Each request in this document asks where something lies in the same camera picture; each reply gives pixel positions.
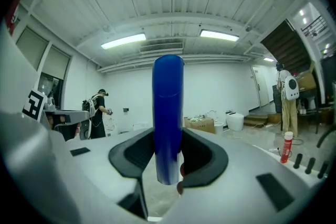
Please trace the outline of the ceiling air vent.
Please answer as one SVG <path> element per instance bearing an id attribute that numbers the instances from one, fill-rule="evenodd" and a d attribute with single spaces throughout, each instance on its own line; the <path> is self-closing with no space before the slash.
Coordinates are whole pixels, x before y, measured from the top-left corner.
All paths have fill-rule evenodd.
<path id="1" fill-rule="evenodd" d="M 182 39 L 162 39 L 142 42 L 139 46 L 140 54 L 149 54 L 155 52 L 183 50 L 184 43 Z"/>

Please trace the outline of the white smart toilet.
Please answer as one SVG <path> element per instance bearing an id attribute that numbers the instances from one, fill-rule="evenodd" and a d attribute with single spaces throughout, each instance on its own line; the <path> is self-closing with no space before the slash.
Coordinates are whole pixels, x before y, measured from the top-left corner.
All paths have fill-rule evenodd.
<path id="1" fill-rule="evenodd" d="M 227 111 L 226 122 L 228 128 L 232 131 L 241 131 L 244 128 L 244 115 L 234 111 Z"/>

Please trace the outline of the wooden step platform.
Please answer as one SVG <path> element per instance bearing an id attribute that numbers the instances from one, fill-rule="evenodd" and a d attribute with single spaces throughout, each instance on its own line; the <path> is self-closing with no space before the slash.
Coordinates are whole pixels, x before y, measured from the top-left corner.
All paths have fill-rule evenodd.
<path id="1" fill-rule="evenodd" d="M 271 114 L 249 114 L 244 117 L 244 126 L 263 128 L 275 126 L 281 123 L 281 115 L 278 113 Z"/>

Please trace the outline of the black arched faucet spout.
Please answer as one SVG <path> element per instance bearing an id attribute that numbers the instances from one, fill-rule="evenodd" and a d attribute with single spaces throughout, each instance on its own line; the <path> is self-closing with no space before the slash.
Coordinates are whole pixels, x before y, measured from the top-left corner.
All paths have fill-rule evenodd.
<path id="1" fill-rule="evenodd" d="M 317 143 L 317 148 L 320 148 L 323 141 L 326 139 L 326 137 L 331 134 L 332 132 L 336 131 L 336 123 L 332 124 L 328 130 L 326 130 L 322 136 L 319 138 L 318 143 Z"/>

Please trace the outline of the white toilet with raised seat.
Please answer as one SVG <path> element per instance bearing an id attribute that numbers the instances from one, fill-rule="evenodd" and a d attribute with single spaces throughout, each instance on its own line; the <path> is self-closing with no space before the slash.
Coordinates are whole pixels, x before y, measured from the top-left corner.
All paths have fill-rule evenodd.
<path id="1" fill-rule="evenodd" d="M 222 134 L 224 123 L 218 119 L 217 112 L 215 110 L 210 110 L 207 113 L 207 117 L 214 120 L 215 134 L 216 135 Z"/>

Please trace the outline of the red bottle with white cap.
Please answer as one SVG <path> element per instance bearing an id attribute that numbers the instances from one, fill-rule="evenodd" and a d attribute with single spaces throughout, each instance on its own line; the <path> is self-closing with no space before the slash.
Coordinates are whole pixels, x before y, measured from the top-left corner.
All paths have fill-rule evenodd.
<path id="1" fill-rule="evenodd" d="M 291 152 L 292 140 L 293 140 L 293 133 L 291 131 L 286 132 L 284 135 L 284 145 L 280 158 L 280 162 L 282 164 L 288 161 L 289 154 Z"/>

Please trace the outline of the white toilet with dark blot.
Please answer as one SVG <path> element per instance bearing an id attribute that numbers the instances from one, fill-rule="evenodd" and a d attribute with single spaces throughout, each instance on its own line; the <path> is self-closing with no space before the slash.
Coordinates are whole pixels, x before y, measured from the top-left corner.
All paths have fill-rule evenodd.
<path id="1" fill-rule="evenodd" d="M 118 134 L 118 127 L 112 116 L 106 115 L 104 117 L 103 122 L 106 136 L 112 136 Z"/>

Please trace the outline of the long ceiling light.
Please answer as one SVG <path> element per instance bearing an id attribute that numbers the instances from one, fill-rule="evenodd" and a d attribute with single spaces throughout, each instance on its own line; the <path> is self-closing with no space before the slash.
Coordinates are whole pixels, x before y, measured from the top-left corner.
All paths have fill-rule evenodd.
<path id="1" fill-rule="evenodd" d="M 239 37 L 236 35 L 230 35 L 226 33 L 220 33 L 220 32 L 215 32 L 215 31 L 210 31 L 210 30 L 202 30 L 200 33 L 201 37 L 206 37 L 206 38 L 216 38 L 216 39 L 222 39 L 222 40 L 228 40 L 228 41 L 233 41 L 236 42 Z"/>
<path id="2" fill-rule="evenodd" d="M 113 47 L 117 47 L 117 46 L 121 46 L 121 45 L 125 45 L 125 44 L 130 44 L 133 42 L 140 42 L 140 41 L 145 41 L 146 40 L 146 36 L 145 34 L 137 34 L 137 35 L 132 35 L 132 36 L 128 36 L 128 37 L 123 37 L 120 39 L 116 39 L 110 42 L 107 42 L 105 44 L 102 44 L 101 47 L 104 50 L 113 48 Z"/>

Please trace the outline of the open brown cardboard box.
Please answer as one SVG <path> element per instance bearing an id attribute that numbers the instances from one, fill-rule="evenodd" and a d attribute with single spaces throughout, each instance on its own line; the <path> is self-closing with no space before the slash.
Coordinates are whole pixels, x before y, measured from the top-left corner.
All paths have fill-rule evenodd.
<path id="1" fill-rule="evenodd" d="M 297 83 L 300 91 L 312 90 L 317 87 L 313 76 L 314 68 L 315 62 L 311 61 L 309 69 L 298 74 Z"/>

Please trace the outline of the white bathtub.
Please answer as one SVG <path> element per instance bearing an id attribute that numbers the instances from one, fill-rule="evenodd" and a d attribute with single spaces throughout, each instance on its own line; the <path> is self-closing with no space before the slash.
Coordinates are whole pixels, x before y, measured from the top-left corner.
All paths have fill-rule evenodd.
<path id="1" fill-rule="evenodd" d="M 294 162 L 292 161 L 287 161 L 286 163 L 282 164 L 280 162 L 280 156 L 276 155 L 274 153 L 271 153 L 267 150 L 264 150 L 256 145 L 254 145 L 254 147 L 260 149 L 261 151 L 263 151 L 264 153 L 268 154 L 269 156 L 271 156 L 272 158 L 274 158 L 276 160 L 276 162 L 280 163 L 283 167 L 285 167 L 287 170 L 291 171 L 293 174 L 297 175 L 303 182 L 305 182 L 309 187 L 312 187 L 314 185 L 316 185 L 319 182 L 324 182 L 327 178 L 328 175 L 324 174 L 324 176 L 322 178 L 318 178 L 318 174 L 319 172 L 316 170 L 312 170 L 310 174 L 306 174 L 305 170 L 306 167 L 300 165 L 299 168 L 294 168 Z"/>

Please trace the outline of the closed brown cardboard box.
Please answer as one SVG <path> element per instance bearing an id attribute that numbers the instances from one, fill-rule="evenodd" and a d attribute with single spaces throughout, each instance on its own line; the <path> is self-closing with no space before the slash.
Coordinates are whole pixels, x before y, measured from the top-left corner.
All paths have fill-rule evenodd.
<path id="1" fill-rule="evenodd" d="M 195 129 L 215 134 L 214 119 L 212 118 L 203 117 L 197 119 L 197 121 L 192 121 L 189 118 L 184 118 L 184 126 L 189 129 Z"/>

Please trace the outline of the black table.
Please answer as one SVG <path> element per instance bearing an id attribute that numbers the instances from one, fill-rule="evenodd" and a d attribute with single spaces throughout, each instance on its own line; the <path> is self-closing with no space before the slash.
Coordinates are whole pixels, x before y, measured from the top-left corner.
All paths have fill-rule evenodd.
<path id="1" fill-rule="evenodd" d="M 314 108 L 305 109 L 305 114 L 299 113 L 299 116 L 313 120 L 316 126 L 315 133 L 318 134 L 320 126 L 320 106 L 318 101 L 318 92 L 316 89 L 299 91 L 299 99 L 298 99 L 299 104 L 302 105 L 309 104 L 310 100 L 313 100 Z"/>

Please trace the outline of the dark wooden staircase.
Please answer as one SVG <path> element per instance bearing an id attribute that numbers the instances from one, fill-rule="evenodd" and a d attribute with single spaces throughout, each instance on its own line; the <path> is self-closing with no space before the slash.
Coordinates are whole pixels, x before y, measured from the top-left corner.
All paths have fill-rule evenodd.
<path id="1" fill-rule="evenodd" d="M 314 64 L 298 32 L 288 20 L 284 20 L 261 42 L 291 73 L 314 72 Z"/>

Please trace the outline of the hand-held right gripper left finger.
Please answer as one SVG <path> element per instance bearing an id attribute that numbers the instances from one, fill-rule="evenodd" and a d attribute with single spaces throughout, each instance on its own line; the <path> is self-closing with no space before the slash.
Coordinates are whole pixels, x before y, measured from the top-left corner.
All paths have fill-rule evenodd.
<path id="1" fill-rule="evenodd" d="M 142 173 L 152 131 L 70 141 L 21 114 L 0 112 L 0 156 L 28 203 L 49 224 L 148 224 Z"/>

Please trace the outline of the blue cylindrical bottle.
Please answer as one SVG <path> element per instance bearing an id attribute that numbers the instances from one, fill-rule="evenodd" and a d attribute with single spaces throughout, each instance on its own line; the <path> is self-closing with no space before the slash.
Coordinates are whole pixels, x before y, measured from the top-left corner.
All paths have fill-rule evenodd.
<path id="1" fill-rule="evenodd" d="M 153 138 L 158 181 L 174 185 L 179 178 L 182 140 L 184 61 L 180 56 L 157 58 L 152 69 Z"/>

